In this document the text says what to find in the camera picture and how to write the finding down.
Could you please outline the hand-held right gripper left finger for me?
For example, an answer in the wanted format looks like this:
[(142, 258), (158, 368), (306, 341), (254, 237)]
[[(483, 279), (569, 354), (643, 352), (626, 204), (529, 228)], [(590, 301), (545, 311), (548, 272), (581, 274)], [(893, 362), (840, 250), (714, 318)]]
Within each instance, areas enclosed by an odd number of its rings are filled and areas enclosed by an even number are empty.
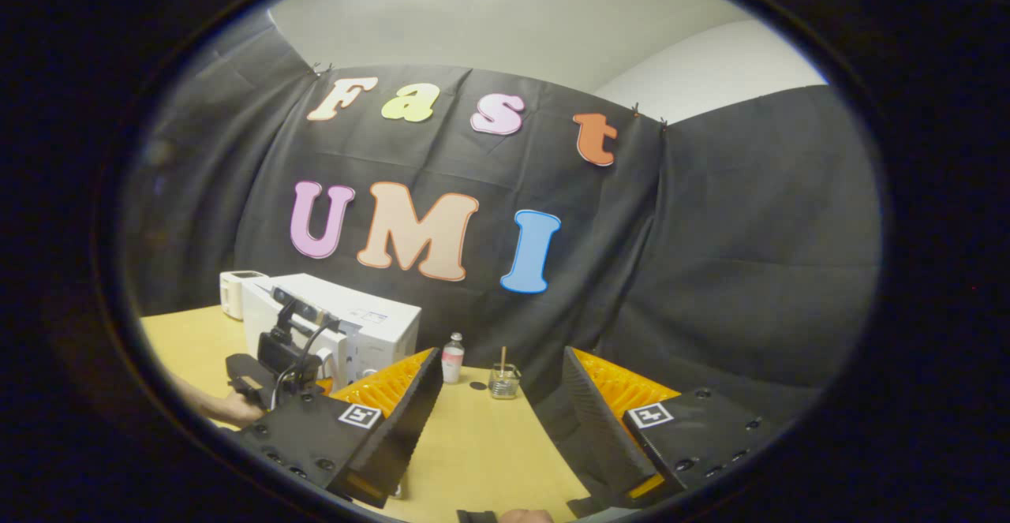
[(372, 373), (331, 396), (289, 396), (237, 433), (252, 456), (328, 493), (382, 508), (399, 487), (443, 387), (439, 348)]

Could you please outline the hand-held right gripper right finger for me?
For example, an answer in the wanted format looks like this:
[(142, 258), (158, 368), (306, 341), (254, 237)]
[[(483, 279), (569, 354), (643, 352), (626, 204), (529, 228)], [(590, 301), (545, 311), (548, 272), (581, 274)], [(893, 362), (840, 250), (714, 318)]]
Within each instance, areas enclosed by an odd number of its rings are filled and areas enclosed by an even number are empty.
[(563, 386), (604, 484), (630, 507), (703, 487), (772, 437), (768, 417), (708, 387), (673, 390), (571, 346)]

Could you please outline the white microwave oven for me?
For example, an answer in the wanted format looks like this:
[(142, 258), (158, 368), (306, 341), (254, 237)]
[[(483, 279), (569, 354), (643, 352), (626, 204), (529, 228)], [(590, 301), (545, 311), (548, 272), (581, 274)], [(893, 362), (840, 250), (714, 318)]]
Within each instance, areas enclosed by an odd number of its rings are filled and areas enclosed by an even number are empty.
[(339, 319), (342, 367), (338, 389), (414, 354), (420, 308), (358, 292), (313, 275), (264, 276), (243, 285), (243, 332), (255, 354), (260, 332), (274, 325), (282, 304), (297, 299), (312, 319), (325, 311)]

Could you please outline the small white appliance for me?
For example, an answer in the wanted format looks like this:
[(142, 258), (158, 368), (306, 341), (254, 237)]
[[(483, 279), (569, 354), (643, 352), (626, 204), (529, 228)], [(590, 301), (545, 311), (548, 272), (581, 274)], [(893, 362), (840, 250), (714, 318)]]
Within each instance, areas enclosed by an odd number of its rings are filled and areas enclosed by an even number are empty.
[(218, 275), (220, 307), (232, 319), (243, 320), (243, 285), (252, 279), (264, 278), (259, 271), (224, 271)]

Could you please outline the small bottle with pink label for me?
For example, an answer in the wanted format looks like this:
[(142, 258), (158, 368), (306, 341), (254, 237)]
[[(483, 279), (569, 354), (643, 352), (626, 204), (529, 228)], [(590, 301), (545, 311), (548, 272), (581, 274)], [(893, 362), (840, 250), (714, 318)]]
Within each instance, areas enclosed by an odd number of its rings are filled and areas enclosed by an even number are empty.
[(462, 346), (462, 333), (452, 332), (450, 342), (441, 350), (441, 375), (446, 384), (454, 384), (462, 374), (465, 347)]

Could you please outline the clear holder cup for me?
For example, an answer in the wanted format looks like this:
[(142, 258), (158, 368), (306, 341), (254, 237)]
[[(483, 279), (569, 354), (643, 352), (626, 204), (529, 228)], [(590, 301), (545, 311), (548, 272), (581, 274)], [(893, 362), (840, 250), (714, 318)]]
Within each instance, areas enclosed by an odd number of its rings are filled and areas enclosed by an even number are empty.
[(517, 398), (520, 383), (521, 372), (514, 364), (495, 364), (489, 373), (490, 397), (496, 400)]

